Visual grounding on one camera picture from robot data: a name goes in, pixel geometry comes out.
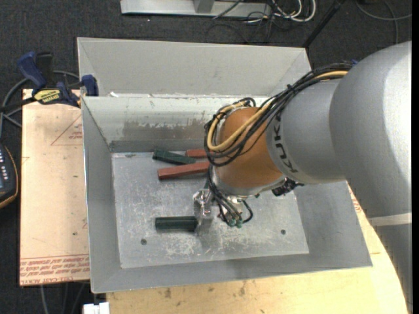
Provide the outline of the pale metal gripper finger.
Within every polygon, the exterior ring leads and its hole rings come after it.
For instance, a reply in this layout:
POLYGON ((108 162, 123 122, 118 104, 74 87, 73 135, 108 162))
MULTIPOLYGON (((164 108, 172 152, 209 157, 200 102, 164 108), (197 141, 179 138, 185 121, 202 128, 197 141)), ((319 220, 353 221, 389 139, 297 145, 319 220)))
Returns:
POLYGON ((208 215, 210 213, 209 194, 209 190, 199 190, 194 194, 194 215, 208 215))
POLYGON ((212 215, 198 215, 196 217, 196 228, 195 228, 195 234, 197 236, 203 236, 207 234, 210 230, 210 227, 213 222, 213 216, 212 215))

